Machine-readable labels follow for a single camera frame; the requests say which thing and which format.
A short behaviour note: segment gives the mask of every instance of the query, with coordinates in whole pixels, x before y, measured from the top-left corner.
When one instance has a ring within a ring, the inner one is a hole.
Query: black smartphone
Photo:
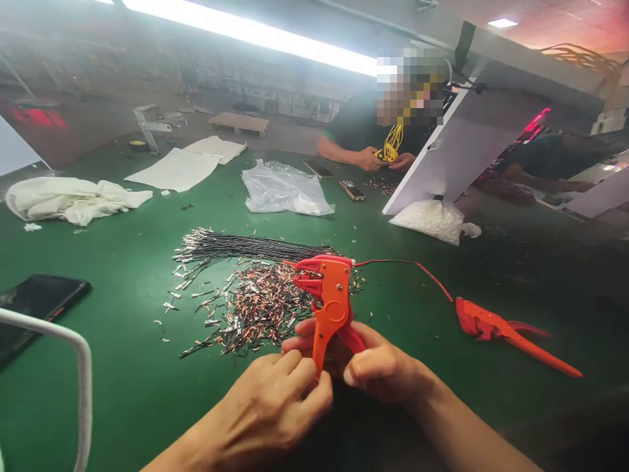
[[[351,180],[341,180],[339,185],[353,201],[362,201],[365,199],[365,194],[362,193]]]
[[[92,286],[83,280],[32,275],[0,294],[0,307],[54,322],[85,296]],[[0,323],[0,366],[12,359],[39,333]]]
[[[310,161],[304,161],[303,163],[317,177],[319,177],[319,178],[332,178],[332,173],[327,168],[325,168],[321,164],[317,163],[317,161],[310,160]]]

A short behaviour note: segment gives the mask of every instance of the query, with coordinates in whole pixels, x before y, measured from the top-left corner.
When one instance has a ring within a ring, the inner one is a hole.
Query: tape roll
[[[151,148],[144,141],[129,141],[129,149],[133,152],[149,152]]]

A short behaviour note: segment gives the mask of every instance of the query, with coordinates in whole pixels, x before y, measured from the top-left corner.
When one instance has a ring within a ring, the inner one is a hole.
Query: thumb
[[[356,354],[345,368],[343,379],[350,387],[364,388],[367,381],[387,377],[395,368],[395,359],[386,347],[367,349]]]

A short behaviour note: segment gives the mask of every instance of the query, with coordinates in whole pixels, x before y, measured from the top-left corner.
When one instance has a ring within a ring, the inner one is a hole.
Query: red wire
[[[437,278],[433,274],[431,274],[430,271],[427,268],[425,268],[423,265],[421,265],[419,262],[407,261],[407,260],[401,260],[401,259],[371,259],[365,262],[359,262],[358,264],[356,264],[356,267],[366,266],[367,264],[370,264],[372,262],[404,262],[405,264],[414,264],[418,266],[420,269],[422,269],[425,273],[430,275],[430,278],[434,280],[434,282],[444,291],[444,294],[446,294],[446,297],[448,297],[448,300],[454,303],[454,299],[452,298],[452,295],[450,295],[450,293],[446,290],[443,284],[439,280],[437,280]]]

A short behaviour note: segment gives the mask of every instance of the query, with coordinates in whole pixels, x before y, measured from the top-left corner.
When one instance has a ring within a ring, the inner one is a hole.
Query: floor
[[[222,139],[245,142],[256,149],[315,154],[316,142],[322,125],[283,115],[264,116],[271,122],[264,138],[234,134],[228,130],[214,130],[208,119],[222,111],[233,111],[231,104],[240,96],[218,89],[204,89],[191,95],[177,94],[168,83],[150,82],[134,89],[120,85],[115,95],[78,99],[71,95],[50,91],[36,95],[59,101],[56,108],[22,109],[13,103],[22,93],[13,88],[0,87],[0,115],[2,115],[52,168],[63,168],[78,156],[98,148],[120,136],[139,131],[132,109],[136,106],[158,104],[164,112],[198,105],[212,111],[185,113],[187,124],[174,131],[194,142],[217,134]]]

